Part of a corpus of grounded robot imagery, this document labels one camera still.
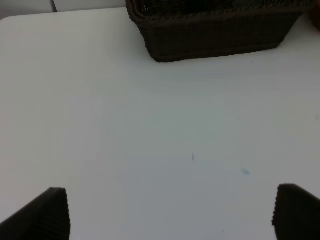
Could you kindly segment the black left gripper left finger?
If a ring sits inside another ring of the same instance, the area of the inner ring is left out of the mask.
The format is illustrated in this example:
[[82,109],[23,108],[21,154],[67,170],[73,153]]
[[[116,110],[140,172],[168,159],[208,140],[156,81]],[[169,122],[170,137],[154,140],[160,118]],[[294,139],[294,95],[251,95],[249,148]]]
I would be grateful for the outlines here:
[[71,220],[65,188],[50,187],[0,223],[2,240],[69,240]]

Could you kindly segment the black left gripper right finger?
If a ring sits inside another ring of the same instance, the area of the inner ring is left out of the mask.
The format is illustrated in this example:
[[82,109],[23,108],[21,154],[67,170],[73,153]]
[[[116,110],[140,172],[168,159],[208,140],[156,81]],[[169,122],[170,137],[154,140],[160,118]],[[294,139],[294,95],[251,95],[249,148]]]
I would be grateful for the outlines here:
[[296,184],[280,184],[271,223],[278,240],[318,240],[320,199]]

